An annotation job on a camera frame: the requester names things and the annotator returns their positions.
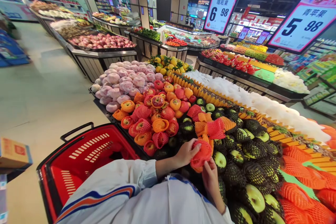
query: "hand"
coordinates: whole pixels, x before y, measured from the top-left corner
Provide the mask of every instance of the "hand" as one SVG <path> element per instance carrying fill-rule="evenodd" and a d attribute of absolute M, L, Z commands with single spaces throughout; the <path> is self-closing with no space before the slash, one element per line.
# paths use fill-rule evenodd
<path fill-rule="evenodd" d="M 197 141 L 197 139 L 193 138 L 189 142 L 184 143 L 179 149 L 178 153 L 174 156 L 174 159 L 179 167 L 188 165 L 191 159 L 201 149 L 201 144 L 196 145 L 196 147 L 192 149 L 195 141 Z"/>

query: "person's arm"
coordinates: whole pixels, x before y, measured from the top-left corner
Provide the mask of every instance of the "person's arm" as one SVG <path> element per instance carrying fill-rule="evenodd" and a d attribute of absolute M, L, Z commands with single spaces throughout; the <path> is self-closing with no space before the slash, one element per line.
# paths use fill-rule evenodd
<path fill-rule="evenodd" d="M 211 158 L 209 162 L 204 162 L 202 178 L 204 187 L 207 191 L 208 197 L 210 198 L 209 201 L 214 204 L 221 215 L 224 215 L 226 206 L 222 199 L 221 192 L 219 191 L 217 166 L 213 158 Z"/>
<path fill-rule="evenodd" d="M 201 145 L 198 144 L 194 149 L 192 149 L 193 143 L 196 140 L 197 139 L 193 138 L 189 142 L 184 143 L 174 157 L 156 161 L 156 177 L 159 179 L 178 168 L 188 165 L 191 159 L 201 148 Z"/>

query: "fruit display stand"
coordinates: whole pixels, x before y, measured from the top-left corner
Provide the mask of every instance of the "fruit display stand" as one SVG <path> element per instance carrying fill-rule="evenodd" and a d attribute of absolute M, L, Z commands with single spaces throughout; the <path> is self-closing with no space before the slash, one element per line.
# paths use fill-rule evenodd
<path fill-rule="evenodd" d="M 146 38 L 131 31 L 125 31 L 125 34 L 129 40 L 140 47 L 142 55 L 148 59 L 158 54 L 167 55 L 168 57 L 175 57 L 182 61 L 185 61 L 187 58 L 188 47 L 172 47 L 164 45 L 160 41 Z"/>
<path fill-rule="evenodd" d="M 263 67 L 270 72 L 275 72 L 276 68 L 263 64 L 254 63 L 256 67 Z M 299 94 L 272 82 L 260 79 L 254 75 L 236 70 L 230 66 L 226 66 L 217 61 L 211 60 L 199 54 L 195 64 L 195 70 L 201 73 L 209 74 L 213 77 L 226 77 L 227 80 L 242 87 L 248 92 L 256 92 L 263 96 L 267 96 L 271 100 L 291 106 L 300 102 L 307 94 Z"/>
<path fill-rule="evenodd" d="M 146 135 L 146 143 L 155 143 L 156 146 L 160 143 L 159 140 L 164 140 L 162 144 L 164 146 L 158 149 L 154 147 L 154 153 L 151 152 L 149 156 L 154 155 L 153 158 L 159 160 L 174 155 L 179 146 L 194 135 L 199 137 L 197 143 L 203 141 L 202 146 L 208 143 L 212 151 L 209 153 L 207 149 L 201 148 L 202 151 L 197 158 L 204 158 L 208 154 L 209 158 L 211 156 L 214 158 L 218 169 L 219 190 L 223 201 L 228 205 L 234 223 L 326 224 L 329 223 L 328 220 L 332 221 L 335 218 L 333 214 L 335 202 L 330 197 L 324 196 L 326 193 L 335 196 L 336 162 L 332 154 L 335 150 L 327 149 L 315 139 L 289 129 L 276 118 L 270 118 L 250 107 L 245 107 L 195 80 L 176 73 L 171 73 L 169 77 L 172 78 L 172 83 L 166 84 L 164 89 L 167 91 L 167 97 L 170 95 L 173 99 L 173 96 L 179 96 L 184 99 L 183 94 L 186 95 L 188 90 L 188 97 L 191 98 L 192 94 L 197 98 L 195 97 L 189 109 L 184 110 L 186 115 L 177 113 L 182 107 L 177 110 L 179 108 L 174 107 L 175 104 L 171 104 L 173 100 L 170 100 L 170 108 L 175 110 L 175 115 L 178 117 L 179 128 L 178 132 L 175 131 L 178 144 L 172 148 L 174 142 L 170 139 L 169 141 L 160 139 L 159 134 L 154 134 L 149 140 Z M 142 96 L 143 102 L 147 105 L 134 99 L 133 110 L 127 108 L 123 111 L 124 107 L 121 106 L 121 110 L 116 110 L 112 117 L 121 121 L 122 128 L 127 126 L 123 125 L 127 122 L 124 119 L 133 118 L 133 112 L 136 111 L 135 103 L 138 105 L 137 108 L 141 106 L 149 108 L 148 101 L 153 96 L 148 95 L 152 94 L 144 93 Z M 201 106 L 205 106 L 209 112 L 212 111 L 211 114 L 202 112 Z M 150 135 L 152 134 L 150 130 L 162 132 L 166 128 L 157 128 L 163 121 L 159 118 L 149 116 L 149 121 L 140 119 L 143 125 L 134 122 L 130 124 L 128 131 L 133 134 L 133 130 L 139 126 L 139 132 L 143 130 Z M 224 138 L 220 134 L 217 135 L 218 131 L 221 132 L 218 127 L 221 129 L 224 127 Z M 144 133 L 138 133 L 134 140 L 132 137 L 128 138 L 130 144 L 140 144 L 138 138 L 140 135 Z M 216 135 L 220 139 L 211 138 L 211 135 Z M 179 172 L 203 193 L 201 170 L 197 164 L 192 160 L 190 166 L 182 168 Z"/>
<path fill-rule="evenodd" d="M 92 17 L 92 20 L 95 24 L 101 25 L 107 28 L 108 30 L 110 30 L 111 32 L 124 36 L 124 37 L 126 36 L 125 31 L 127 30 L 127 28 L 131 27 L 128 25 L 117 25 L 117 24 L 108 23 L 96 17 Z"/>

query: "cardboard box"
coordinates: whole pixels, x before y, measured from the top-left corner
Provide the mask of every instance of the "cardboard box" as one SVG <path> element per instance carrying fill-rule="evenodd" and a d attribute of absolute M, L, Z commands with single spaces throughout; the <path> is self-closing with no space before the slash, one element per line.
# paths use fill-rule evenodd
<path fill-rule="evenodd" d="M 25 170 L 33 164 L 29 146 L 0 138 L 0 172 L 10 173 L 15 169 Z"/>

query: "pink sign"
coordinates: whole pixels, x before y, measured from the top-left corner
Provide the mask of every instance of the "pink sign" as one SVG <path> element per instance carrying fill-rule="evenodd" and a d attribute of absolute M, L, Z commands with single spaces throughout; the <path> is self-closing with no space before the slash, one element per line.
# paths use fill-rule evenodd
<path fill-rule="evenodd" d="M 267 46 L 301 54 L 336 19 L 336 0 L 301 0 Z"/>

